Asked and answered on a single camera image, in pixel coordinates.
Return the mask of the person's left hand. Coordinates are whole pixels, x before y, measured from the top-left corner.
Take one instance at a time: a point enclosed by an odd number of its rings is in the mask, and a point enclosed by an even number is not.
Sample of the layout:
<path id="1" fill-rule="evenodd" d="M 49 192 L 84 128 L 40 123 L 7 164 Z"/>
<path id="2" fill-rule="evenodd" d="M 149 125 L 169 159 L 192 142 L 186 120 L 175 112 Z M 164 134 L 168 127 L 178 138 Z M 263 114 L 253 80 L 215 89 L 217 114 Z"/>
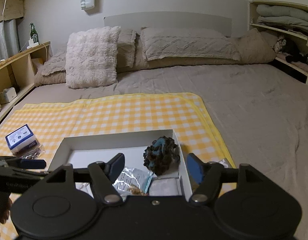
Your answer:
<path id="1" fill-rule="evenodd" d="M 10 208 L 12 206 L 12 200 L 8 198 L 2 198 L 0 200 L 0 223 L 5 224 L 10 216 Z"/>

